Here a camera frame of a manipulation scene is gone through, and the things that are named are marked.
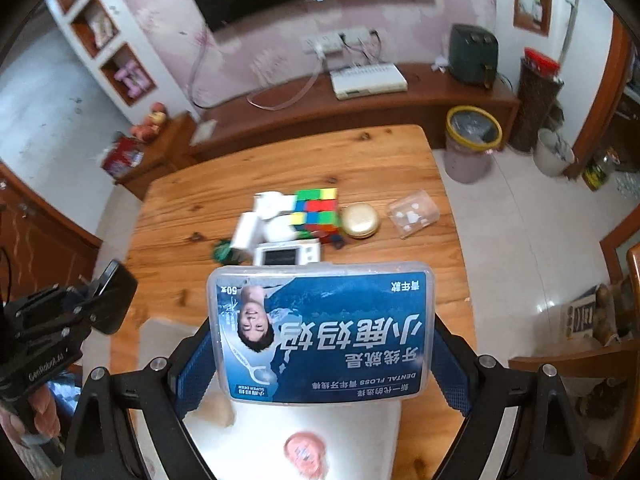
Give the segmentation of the person's hand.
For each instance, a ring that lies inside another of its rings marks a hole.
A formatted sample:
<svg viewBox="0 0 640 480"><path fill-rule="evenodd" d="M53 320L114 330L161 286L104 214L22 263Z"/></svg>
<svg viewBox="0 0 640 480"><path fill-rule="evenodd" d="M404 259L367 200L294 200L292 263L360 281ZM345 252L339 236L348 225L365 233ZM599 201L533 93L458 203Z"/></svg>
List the person's hand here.
<svg viewBox="0 0 640 480"><path fill-rule="evenodd" d="M29 396L29 404L34 410L34 424L37 431L44 436L55 438L60 435L61 423L56 412L56 405L51 390L47 385L41 386ZM5 408L1 409L1 426L6 436L20 443L27 430L16 415Z"/></svg>

